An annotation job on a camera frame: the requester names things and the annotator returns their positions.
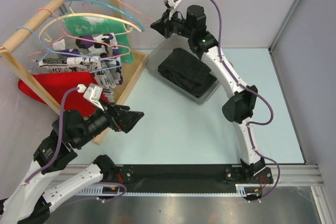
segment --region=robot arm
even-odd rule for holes
[[[252,145],[248,135],[247,125],[253,116],[256,96],[239,85],[247,86],[247,83],[236,73],[223,52],[222,57],[219,57],[218,41],[206,30],[206,16],[203,7],[189,6],[186,18],[179,18],[176,8],[180,1],[166,0],[167,10],[163,13],[161,19],[152,23],[151,28],[165,38],[169,38],[172,34],[187,38],[191,51],[210,67],[220,81],[229,98],[222,107],[222,111],[225,118],[233,123],[237,133],[241,150],[241,164],[248,169],[250,176],[255,176],[265,169],[265,161],[256,154],[255,150],[258,150],[256,144]],[[225,61],[228,69],[223,66],[222,61]],[[258,92],[255,86],[249,88]],[[250,128],[250,133],[252,139],[254,139],[252,128]]]
[[[34,153],[25,178],[8,199],[0,200],[1,224],[44,223],[64,201],[89,185],[109,181],[117,172],[113,161],[107,155],[101,155],[80,174],[46,190],[50,182],[77,157],[74,148],[81,149],[108,127],[127,133],[144,116],[143,112],[130,111],[127,106],[99,101],[102,87],[95,84],[87,88],[79,85],[78,92],[83,92],[83,97],[97,107],[95,113],[84,119],[78,111],[64,112],[63,136],[57,157],[51,166],[32,177],[35,171],[49,163],[56,152],[59,120],[53,123],[54,129]]]

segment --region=green cloth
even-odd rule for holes
[[[66,27],[74,36],[82,36],[87,34],[107,34],[107,33],[124,33],[123,23],[97,17],[69,17],[62,19]],[[120,45],[130,47],[127,34],[117,35],[117,42]],[[127,48],[119,47],[120,54],[128,52]],[[125,55],[121,57],[122,63],[134,63],[133,55]]]

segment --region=black folded cloth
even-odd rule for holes
[[[157,70],[164,78],[197,98],[217,80],[206,64],[182,48],[173,49]]]

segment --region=red cloth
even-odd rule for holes
[[[97,84],[94,77],[88,72],[42,73],[34,74],[33,76],[59,104],[62,101],[64,93],[78,84],[84,84],[85,86],[88,86],[90,83]],[[45,104],[22,80],[19,80],[17,86],[27,96]],[[103,94],[101,98],[108,102]],[[83,98],[83,93],[71,92],[67,96],[65,110],[78,110],[84,117],[91,115],[96,109],[89,101]]]

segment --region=yellow hanger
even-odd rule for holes
[[[111,17],[111,16],[107,16],[107,15],[103,15],[103,14],[97,14],[97,13],[74,13],[73,10],[70,8],[71,10],[71,14],[67,14],[67,15],[63,15],[63,16],[60,16],[58,17],[57,19],[58,20],[61,20],[61,19],[64,19],[64,18],[69,18],[69,17],[96,17],[96,18],[104,18],[104,19],[110,19],[110,20],[115,20],[115,21],[118,21],[120,23],[123,23],[123,26],[124,26],[124,29],[125,29],[125,32],[124,33],[119,33],[119,34],[115,34],[115,35],[122,35],[122,34],[128,34],[130,33],[131,31],[133,31],[133,28],[137,31],[140,31],[141,32],[141,29],[136,26],[135,24],[131,23],[131,22],[128,22],[126,20],[123,20],[121,18],[116,18],[116,17]],[[38,34],[38,38],[41,39],[41,36],[42,34],[44,33],[48,38],[48,39],[45,39],[46,41],[48,42],[51,42],[52,39],[50,38],[50,36],[45,32],[45,30],[51,26],[53,23],[57,22],[57,19],[53,19],[52,21],[50,21],[47,25],[45,25],[42,30],[40,31],[40,33]],[[127,30],[126,29],[126,26],[125,25],[129,25],[130,26],[130,29]]]

